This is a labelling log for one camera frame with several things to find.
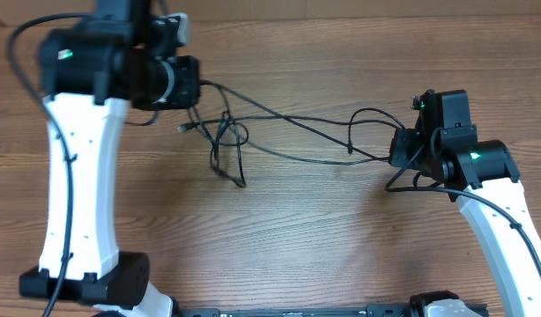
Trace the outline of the black cable silver plug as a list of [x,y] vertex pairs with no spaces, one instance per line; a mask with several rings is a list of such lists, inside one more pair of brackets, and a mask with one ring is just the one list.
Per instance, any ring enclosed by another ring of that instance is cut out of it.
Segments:
[[[303,121],[313,121],[313,122],[323,122],[333,125],[340,125],[340,126],[346,126],[347,127],[347,142],[343,143],[341,141],[338,141],[337,139],[331,138],[328,135],[322,133],[321,131],[311,129],[310,127],[304,126],[304,129],[309,130],[310,132],[313,132],[317,134],[318,136],[322,136],[325,138],[328,138],[329,140],[333,141],[334,143],[338,143],[342,146],[344,146],[348,153],[351,154],[354,151],[357,150],[356,147],[352,145],[352,127],[354,125],[358,124],[365,124],[365,123],[380,123],[382,125],[390,126],[391,128],[394,128],[395,130],[404,129],[405,126],[393,115],[384,112],[377,108],[362,108],[357,110],[351,117],[350,121],[348,122],[337,122],[332,120],[327,120],[323,118],[316,118],[316,117],[308,117],[308,116],[299,116],[299,115],[285,115],[285,116],[245,116],[245,117],[233,117],[229,114],[228,111],[224,111],[222,114],[222,117],[220,119],[213,119],[208,121],[202,121],[199,114],[197,113],[197,110],[193,107],[193,110],[195,111],[196,120],[193,119],[193,116],[191,112],[188,110],[188,115],[190,122],[184,123],[180,125],[177,130],[179,132],[186,132],[192,129],[196,129],[199,131],[199,133],[206,138],[208,141],[212,143],[212,154],[211,159],[216,159],[218,154],[218,147],[219,146],[225,146],[225,147],[236,147],[238,148],[238,162],[241,165],[241,147],[245,144],[259,150],[262,152],[265,152],[267,154],[280,157],[282,159],[290,159],[294,161],[299,162],[305,162],[305,163],[312,163],[312,164],[319,164],[319,165],[332,165],[332,166],[354,166],[357,164],[364,164],[367,162],[373,162],[373,161],[387,161],[387,157],[376,157],[372,154],[369,154],[367,152],[362,152],[363,155],[367,156],[366,159],[357,160],[357,161],[351,161],[351,162],[341,162],[341,161],[332,161],[332,160],[318,160],[318,159],[311,159],[311,158],[299,158],[294,157],[291,155],[286,155],[283,153],[279,153],[276,151],[272,151],[270,149],[263,148],[262,146],[256,145],[252,143],[249,140],[249,131],[248,128],[241,123],[241,121],[246,120],[257,120],[257,121],[264,121],[264,120],[285,120],[292,124],[296,123],[297,120],[303,120]],[[361,112],[366,111],[372,111],[376,113],[383,114],[390,118],[393,122],[386,122],[382,120],[376,120],[376,119],[367,119],[367,120],[360,120],[356,121],[355,117],[357,114]],[[236,126],[239,126],[242,128],[245,132],[245,136],[242,136],[240,132],[237,132],[234,130],[234,134],[236,137],[236,143],[235,144],[227,144],[222,143],[219,141],[219,139],[225,134],[225,132],[230,128],[235,128]]]

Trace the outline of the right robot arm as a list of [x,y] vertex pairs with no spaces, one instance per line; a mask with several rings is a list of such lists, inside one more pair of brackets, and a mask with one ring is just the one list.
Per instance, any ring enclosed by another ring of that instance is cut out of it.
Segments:
[[456,204],[482,248],[505,314],[541,316],[541,239],[509,149],[500,140],[478,140],[464,90],[428,90],[412,107],[419,117],[414,128],[395,132],[389,164],[433,180],[408,191],[444,193]]

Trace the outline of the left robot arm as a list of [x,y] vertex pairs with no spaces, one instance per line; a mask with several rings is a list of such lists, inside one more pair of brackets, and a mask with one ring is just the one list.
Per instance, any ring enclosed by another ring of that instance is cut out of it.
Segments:
[[147,1],[99,1],[41,43],[41,85],[30,94],[48,119],[48,222],[38,264],[19,294],[77,302],[102,316],[176,316],[142,252],[115,237],[115,170],[131,108],[188,109],[200,98],[199,62],[179,56],[189,17],[155,15]]

